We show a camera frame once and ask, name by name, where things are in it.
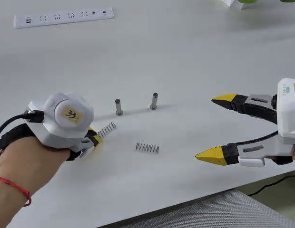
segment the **metal pin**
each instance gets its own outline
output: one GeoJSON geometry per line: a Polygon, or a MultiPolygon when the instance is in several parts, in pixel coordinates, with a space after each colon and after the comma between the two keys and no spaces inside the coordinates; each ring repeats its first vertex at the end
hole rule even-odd
{"type": "Polygon", "coordinates": [[[153,98],[152,98],[152,104],[150,105],[150,109],[152,110],[156,110],[157,109],[157,99],[158,99],[158,93],[154,93],[153,94],[153,98]]]}
{"type": "Polygon", "coordinates": [[[115,100],[115,103],[116,103],[116,115],[118,115],[118,116],[123,115],[123,111],[122,111],[122,109],[121,109],[121,102],[120,102],[120,99],[116,99],[116,100],[115,100]]]}

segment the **yellow fingertip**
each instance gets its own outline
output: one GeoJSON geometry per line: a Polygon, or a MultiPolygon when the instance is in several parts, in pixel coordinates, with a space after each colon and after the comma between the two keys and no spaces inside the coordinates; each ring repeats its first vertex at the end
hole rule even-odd
{"type": "Polygon", "coordinates": [[[224,100],[224,101],[231,102],[236,95],[237,94],[226,94],[226,95],[222,95],[222,96],[217,96],[217,97],[213,98],[212,100],[224,100]]]}
{"type": "Polygon", "coordinates": [[[197,154],[196,159],[215,165],[228,165],[223,154],[222,147],[216,147],[197,154]]]}

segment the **floor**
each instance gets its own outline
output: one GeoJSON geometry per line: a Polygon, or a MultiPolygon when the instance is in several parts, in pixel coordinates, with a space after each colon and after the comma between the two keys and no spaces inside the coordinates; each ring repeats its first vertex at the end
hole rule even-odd
{"type": "MultiPolygon", "coordinates": [[[[237,189],[245,194],[251,194],[261,187],[276,182],[287,175],[295,175],[295,171],[247,184],[237,189]]],[[[268,187],[257,195],[252,196],[252,198],[295,222],[295,177],[288,178],[277,185],[268,187]]]]}

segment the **black wrist strap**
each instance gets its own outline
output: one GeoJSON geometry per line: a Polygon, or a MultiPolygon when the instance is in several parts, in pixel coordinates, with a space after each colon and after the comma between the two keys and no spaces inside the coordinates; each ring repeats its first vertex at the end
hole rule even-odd
{"type": "MultiPolygon", "coordinates": [[[[35,134],[32,132],[32,130],[28,127],[27,124],[21,124],[19,126],[16,126],[9,132],[5,133],[1,139],[0,139],[0,151],[5,150],[7,146],[9,146],[14,141],[17,141],[18,139],[22,139],[25,137],[35,137],[35,134]]],[[[73,161],[77,157],[79,157],[81,152],[74,152],[70,151],[70,157],[67,159],[67,161],[73,161]]]]}

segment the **red string bracelet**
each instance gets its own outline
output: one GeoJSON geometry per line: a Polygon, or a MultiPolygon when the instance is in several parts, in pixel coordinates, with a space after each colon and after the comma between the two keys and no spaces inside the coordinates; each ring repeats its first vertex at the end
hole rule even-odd
{"type": "Polygon", "coordinates": [[[26,203],[26,204],[24,205],[24,207],[29,206],[29,205],[31,204],[30,192],[28,192],[27,190],[23,189],[22,187],[16,185],[15,183],[13,183],[13,182],[11,182],[10,180],[7,180],[7,179],[5,179],[5,178],[0,177],[0,181],[4,182],[4,183],[6,183],[6,184],[8,184],[8,185],[10,185],[10,186],[15,187],[15,188],[17,188],[18,190],[20,190],[21,192],[24,193],[24,195],[27,197],[27,199],[28,199],[28,201],[29,201],[28,203],[26,203]]]}

